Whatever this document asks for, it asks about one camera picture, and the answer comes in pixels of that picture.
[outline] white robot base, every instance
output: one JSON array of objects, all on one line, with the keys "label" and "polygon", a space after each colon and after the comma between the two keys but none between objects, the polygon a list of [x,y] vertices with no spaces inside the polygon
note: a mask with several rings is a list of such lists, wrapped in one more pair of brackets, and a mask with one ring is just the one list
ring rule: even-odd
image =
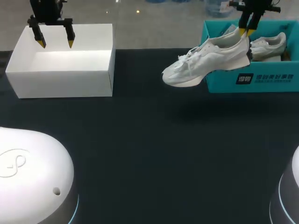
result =
[{"label": "white robot base", "polygon": [[0,224],[78,224],[65,147],[39,132],[0,127]]},{"label": "white robot base", "polygon": [[272,224],[299,224],[299,147],[280,178],[269,206]]}]

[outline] shoelace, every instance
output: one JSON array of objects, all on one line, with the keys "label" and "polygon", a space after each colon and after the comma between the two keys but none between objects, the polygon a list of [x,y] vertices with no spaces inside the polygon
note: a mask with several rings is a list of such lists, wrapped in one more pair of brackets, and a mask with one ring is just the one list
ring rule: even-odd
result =
[{"label": "shoelace", "polygon": [[196,53],[196,52],[198,52],[200,50],[201,50],[200,47],[195,47],[195,48],[192,48],[191,50],[189,50],[187,54],[182,55],[182,56],[178,56],[177,65],[174,67],[174,71],[175,72],[180,71],[180,69],[182,68],[182,66],[184,65],[184,63],[187,63],[190,76],[192,76],[192,72],[191,72],[190,64],[188,63],[188,60],[191,59],[191,56],[194,53]]}]

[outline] blue object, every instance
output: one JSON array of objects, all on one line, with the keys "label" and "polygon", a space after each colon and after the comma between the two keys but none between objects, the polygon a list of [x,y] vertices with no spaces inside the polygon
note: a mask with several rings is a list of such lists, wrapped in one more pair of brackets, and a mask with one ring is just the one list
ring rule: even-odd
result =
[{"label": "blue object", "polygon": [[204,0],[205,9],[208,15],[216,18],[228,17],[234,10],[233,7],[229,7],[228,0]]},{"label": "blue object", "polygon": [[165,2],[165,0],[146,0],[149,3],[162,3]]},{"label": "blue object", "polygon": [[[201,44],[238,21],[205,21]],[[260,21],[250,38],[273,37],[284,32],[291,61],[251,62],[232,71],[217,70],[206,76],[210,92],[290,92],[299,91],[299,24],[296,21]]]},{"label": "blue object", "polygon": [[182,2],[189,2],[190,0],[172,0],[172,1],[182,3]]}]

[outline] dark table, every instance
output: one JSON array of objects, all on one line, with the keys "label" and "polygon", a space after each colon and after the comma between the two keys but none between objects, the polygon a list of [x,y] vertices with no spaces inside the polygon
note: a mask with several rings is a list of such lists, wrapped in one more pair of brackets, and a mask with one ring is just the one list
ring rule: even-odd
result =
[{"label": "dark table", "polygon": [[67,148],[85,224],[267,224],[299,145],[299,94],[165,85],[161,71],[186,52],[117,50],[112,98],[20,100],[2,75],[0,126]]}]

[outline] white cardboard box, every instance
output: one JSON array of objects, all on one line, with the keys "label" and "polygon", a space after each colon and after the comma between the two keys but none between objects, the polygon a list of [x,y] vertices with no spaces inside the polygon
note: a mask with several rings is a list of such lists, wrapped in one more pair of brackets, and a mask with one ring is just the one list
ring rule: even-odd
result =
[{"label": "white cardboard box", "polygon": [[63,26],[40,26],[43,49],[26,26],[6,75],[19,98],[110,97],[114,79],[112,24],[73,25],[70,49]]}]

